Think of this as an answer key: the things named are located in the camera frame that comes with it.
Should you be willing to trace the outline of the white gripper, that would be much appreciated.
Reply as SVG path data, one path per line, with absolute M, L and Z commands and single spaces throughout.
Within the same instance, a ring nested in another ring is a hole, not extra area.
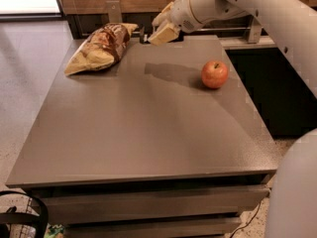
M 180 30 L 184 33 L 192 33 L 201 29 L 205 25 L 201 18 L 201 5 L 202 0 L 174 0 L 173 3 L 168 3 L 152 21 L 152 26 L 158 29 L 149 37 L 149 42 L 160 46 L 177 39 Z M 164 21 L 169 13 L 172 23 Z

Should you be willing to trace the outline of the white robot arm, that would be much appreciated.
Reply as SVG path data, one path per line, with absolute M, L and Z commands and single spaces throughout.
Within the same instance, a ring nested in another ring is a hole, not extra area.
M 250 14 L 317 97 L 317 12 L 299 0 L 174 0 L 153 20 L 160 45 L 213 20 Z M 264 238 L 317 238 L 317 129 L 287 151 L 269 198 Z

